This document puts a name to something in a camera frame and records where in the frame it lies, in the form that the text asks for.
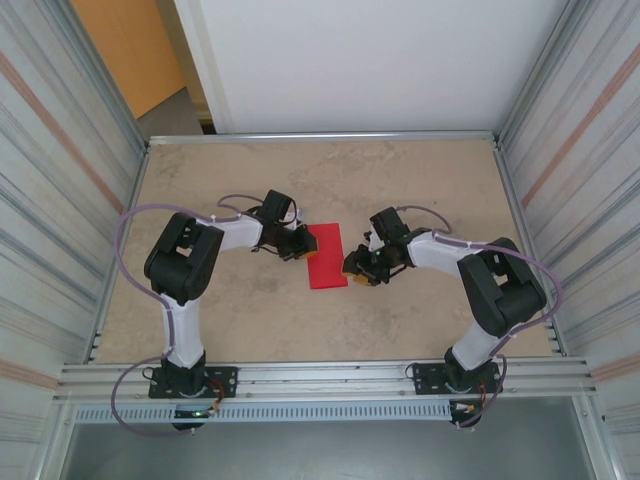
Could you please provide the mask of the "long aluminium table frame rail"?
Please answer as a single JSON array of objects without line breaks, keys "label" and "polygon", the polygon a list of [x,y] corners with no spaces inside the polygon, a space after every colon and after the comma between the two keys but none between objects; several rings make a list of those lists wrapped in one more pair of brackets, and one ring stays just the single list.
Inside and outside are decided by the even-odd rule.
[{"label": "long aluminium table frame rail", "polygon": [[308,142],[364,142],[364,141],[440,141],[488,140],[495,134],[482,130],[406,131],[406,132],[324,132],[324,133],[266,133],[152,136],[150,146],[204,144],[269,144]]}]

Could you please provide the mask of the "red cloth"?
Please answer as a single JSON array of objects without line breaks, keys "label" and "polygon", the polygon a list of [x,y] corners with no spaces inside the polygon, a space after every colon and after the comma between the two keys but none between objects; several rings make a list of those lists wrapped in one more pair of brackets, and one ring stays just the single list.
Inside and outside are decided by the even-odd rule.
[{"label": "red cloth", "polygon": [[308,258],[310,288],[346,287],[348,280],[342,273],[344,253],[339,224],[312,224],[309,231],[317,242],[317,253]]}]

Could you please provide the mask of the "white door frame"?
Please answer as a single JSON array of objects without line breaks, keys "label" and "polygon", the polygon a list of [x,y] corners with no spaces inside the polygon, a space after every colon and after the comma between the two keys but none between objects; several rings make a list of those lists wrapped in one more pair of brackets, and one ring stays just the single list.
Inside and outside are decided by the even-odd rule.
[{"label": "white door frame", "polygon": [[206,24],[204,0],[173,0],[180,20],[186,61],[187,90],[198,119],[211,125],[217,134],[237,132]]}]

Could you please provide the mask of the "aluminium table side rail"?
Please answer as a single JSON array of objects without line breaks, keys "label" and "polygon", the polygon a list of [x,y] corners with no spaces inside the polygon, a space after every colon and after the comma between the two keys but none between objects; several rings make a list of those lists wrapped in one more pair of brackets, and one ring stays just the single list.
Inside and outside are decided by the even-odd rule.
[{"label": "aluminium table side rail", "polygon": [[[522,252],[536,260],[537,255],[525,220],[524,208],[522,207],[521,201],[516,193],[516,189],[507,166],[503,146],[498,140],[493,140],[492,142],[492,153],[507,198],[511,216],[515,222],[516,230],[522,245]],[[567,352],[564,348],[561,334],[556,326],[555,315],[548,315],[548,313],[553,309],[553,302],[557,299],[555,296],[556,288],[554,286],[554,282],[541,268],[532,266],[532,271],[540,285],[543,287],[543,291],[548,300],[548,305],[543,308],[541,314],[542,317],[545,317],[545,320],[538,322],[538,325],[542,325],[545,328],[546,333],[551,334],[550,344],[552,355],[566,357]]]},{"label": "aluminium table side rail", "polygon": [[[129,195],[128,201],[125,203],[124,214],[128,213],[137,204],[149,161],[150,150],[150,143],[146,142],[145,149],[143,150],[143,156],[141,157],[141,163],[136,172],[131,194]],[[106,321],[111,297],[119,272],[116,252],[121,253],[122,247],[119,247],[117,250],[115,250],[114,245],[116,241],[121,242],[122,235],[126,235],[127,232],[128,225],[127,223],[125,223],[123,227],[116,228],[116,232],[111,240],[111,263],[109,265],[106,279],[103,282],[102,295],[100,297],[100,302],[98,304],[95,318],[92,323],[91,336],[86,342],[84,358],[82,360],[83,364],[92,363],[96,358],[97,350],[100,346],[104,323]]]}]

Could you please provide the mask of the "aluminium mounting rail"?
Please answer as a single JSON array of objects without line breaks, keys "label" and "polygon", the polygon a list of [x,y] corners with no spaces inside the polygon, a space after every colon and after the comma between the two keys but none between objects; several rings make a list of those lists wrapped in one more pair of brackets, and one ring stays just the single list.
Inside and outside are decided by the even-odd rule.
[{"label": "aluminium mounting rail", "polygon": [[[407,361],[240,363],[230,390],[233,400],[389,400],[415,395]],[[57,403],[106,403],[125,370],[121,364],[67,366],[53,395]],[[586,361],[568,357],[507,360],[504,397],[593,395],[596,386]]]}]

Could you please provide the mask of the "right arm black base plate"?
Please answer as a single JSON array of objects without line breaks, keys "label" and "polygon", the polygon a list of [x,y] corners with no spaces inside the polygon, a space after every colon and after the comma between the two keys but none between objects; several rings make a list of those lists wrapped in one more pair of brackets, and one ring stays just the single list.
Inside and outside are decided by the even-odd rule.
[{"label": "right arm black base plate", "polygon": [[501,373],[495,362],[486,362],[474,370],[449,363],[414,363],[411,379],[417,395],[475,395],[500,392]]}]

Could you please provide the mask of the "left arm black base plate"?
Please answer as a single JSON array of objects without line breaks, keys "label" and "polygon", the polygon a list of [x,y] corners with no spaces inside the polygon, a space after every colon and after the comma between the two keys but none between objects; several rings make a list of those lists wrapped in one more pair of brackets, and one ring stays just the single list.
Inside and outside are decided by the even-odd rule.
[{"label": "left arm black base plate", "polygon": [[236,367],[204,366],[192,369],[156,367],[143,374],[151,399],[216,399],[236,396]]}]

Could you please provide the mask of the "orange wooden door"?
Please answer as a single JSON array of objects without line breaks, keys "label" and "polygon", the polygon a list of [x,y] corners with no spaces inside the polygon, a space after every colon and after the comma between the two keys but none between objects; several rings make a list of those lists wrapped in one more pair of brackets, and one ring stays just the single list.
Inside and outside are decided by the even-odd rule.
[{"label": "orange wooden door", "polygon": [[136,118],[186,86],[155,0],[71,0]]}]

